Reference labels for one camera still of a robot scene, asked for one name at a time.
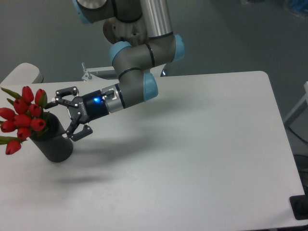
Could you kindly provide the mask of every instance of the silver metal tube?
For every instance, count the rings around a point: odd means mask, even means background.
[[[114,113],[124,108],[123,108],[123,104],[120,99],[119,92],[117,91],[115,85],[111,85],[107,88],[102,89],[102,93],[106,93],[107,91],[111,91],[111,90],[114,92],[114,94],[112,96],[104,96],[103,99],[105,100],[108,111],[110,113]]]
[[[150,38],[172,32],[167,0],[141,0],[141,8]]]

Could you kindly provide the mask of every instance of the gray floor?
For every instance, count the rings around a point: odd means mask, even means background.
[[[308,81],[308,19],[284,11],[283,0],[242,6],[238,0],[169,0],[186,57],[168,75],[265,71],[282,117]],[[37,66],[47,82],[77,81],[81,63],[110,66],[103,22],[83,25],[70,0],[0,1],[0,81],[20,63]],[[308,113],[293,125],[308,140]],[[307,147],[289,134],[294,153]]]

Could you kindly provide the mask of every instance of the green leaf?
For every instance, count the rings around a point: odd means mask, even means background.
[[[49,130],[48,127],[45,127],[42,131],[39,131],[39,132],[37,133],[37,136],[38,136],[38,137],[41,137],[41,136],[44,135],[48,130]]]
[[[12,90],[9,90],[9,89],[6,89],[6,88],[1,88],[1,90],[8,93],[10,96],[12,96],[15,99],[21,99],[21,95],[12,91]]]
[[[8,100],[8,102],[9,102],[11,105],[14,106],[14,101],[13,101],[13,100],[11,100],[11,99],[9,99],[9,98],[7,98],[7,100]]]
[[[8,142],[16,140],[21,143],[21,140],[18,139],[17,137],[10,137],[10,136],[0,136],[0,145],[2,144],[7,144]]]
[[[49,118],[49,114],[50,114],[50,112],[44,112],[43,113],[43,120],[46,122],[46,124],[47,124],[47,120]]]
[[[38,100],[38,105],[42,108],[45,108],[47,105],[47,94],[44,92]]]

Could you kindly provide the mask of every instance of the tulip bouquet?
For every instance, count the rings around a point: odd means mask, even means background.
[[[14,107],[14,110],[3,107],[0,108],[0,116],[5,121],[0,121],[0,128],[3,133],[17,130],[17,137],[0,136],[0,144],[6,144],[7,155],[11,155],[21,149],[21,143],[32,135],[41,136],[48,131],[46,122],[49,112],[43,109],[47,105],[47,94],[39,89],[34,94],[30,87],[23,87],[22,95],[9,89],[1,88],[14,98],[7,99]]]

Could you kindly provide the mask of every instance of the black cable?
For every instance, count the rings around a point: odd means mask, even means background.
[[[288,129],[290,130],[290,132],[293,133],[293,135],[295,135],[296,137],[298,137],[303,143],[308,144],[308,141],[304,140],[303,138],[301,138],[295,131],[293,131],[290,127],[288,127]]]

